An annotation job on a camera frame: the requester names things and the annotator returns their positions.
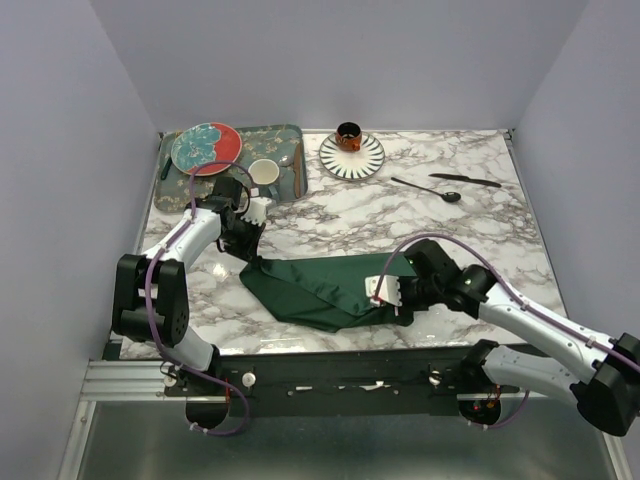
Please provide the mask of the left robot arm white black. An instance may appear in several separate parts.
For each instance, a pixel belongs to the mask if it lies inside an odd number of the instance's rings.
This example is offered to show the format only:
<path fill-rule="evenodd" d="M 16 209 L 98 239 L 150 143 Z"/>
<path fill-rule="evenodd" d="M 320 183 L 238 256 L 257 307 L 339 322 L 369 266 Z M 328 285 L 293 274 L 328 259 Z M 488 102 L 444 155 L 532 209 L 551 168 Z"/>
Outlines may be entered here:
<path fill-rule="evenodd" d="M 222 380 L 219 350 L 189 326 L 187 273 L 211 244 L 250 262 L 273 201 L 241 181 L 224 177 L 209 195 L 192 198 L 177 225 L 145 252 L 123 255 L 116 266 L 112 331 L 132 341 L 153 343 L 161 356 L 189 367 L 187 382 L 201 395 Z"/>

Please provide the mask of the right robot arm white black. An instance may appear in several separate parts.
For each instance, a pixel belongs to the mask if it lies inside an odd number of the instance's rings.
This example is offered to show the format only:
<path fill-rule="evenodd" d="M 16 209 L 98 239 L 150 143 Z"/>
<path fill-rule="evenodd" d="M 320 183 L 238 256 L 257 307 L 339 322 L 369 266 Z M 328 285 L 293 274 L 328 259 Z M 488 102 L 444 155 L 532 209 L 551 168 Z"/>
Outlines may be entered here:
<path fill-rule="evenodd" d="M 480 341 L 460 367 L 462 384 L 474 392 L 495 384 L 540 393 L 574 406 L 607 434 L 626 435 L 639 416 L 638 338 L 612 337 L 552 312 L 517 291 L 483 257 L 460 268 L 440 246 L 442 238 L 422 234 L 394 250 L 415 273 L 397 285 L 401 306 L 420 311 L 443 304 L 538 351 Z"/>

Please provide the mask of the dark green cloth napkin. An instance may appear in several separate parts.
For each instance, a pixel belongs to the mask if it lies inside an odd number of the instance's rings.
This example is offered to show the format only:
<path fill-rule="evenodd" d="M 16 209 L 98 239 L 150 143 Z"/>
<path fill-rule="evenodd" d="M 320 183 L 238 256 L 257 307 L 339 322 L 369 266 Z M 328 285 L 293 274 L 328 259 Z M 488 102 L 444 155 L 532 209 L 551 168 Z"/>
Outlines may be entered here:
<path fill-rule="evenodd" d="M 276 260 L 258 257 L 240 273 L 242 284 L 279 322 L 335 333 L 341 329 L 409 326 L 406 308 L 375 307 L 365 279 L 377 277 L 387 253 Z"/>

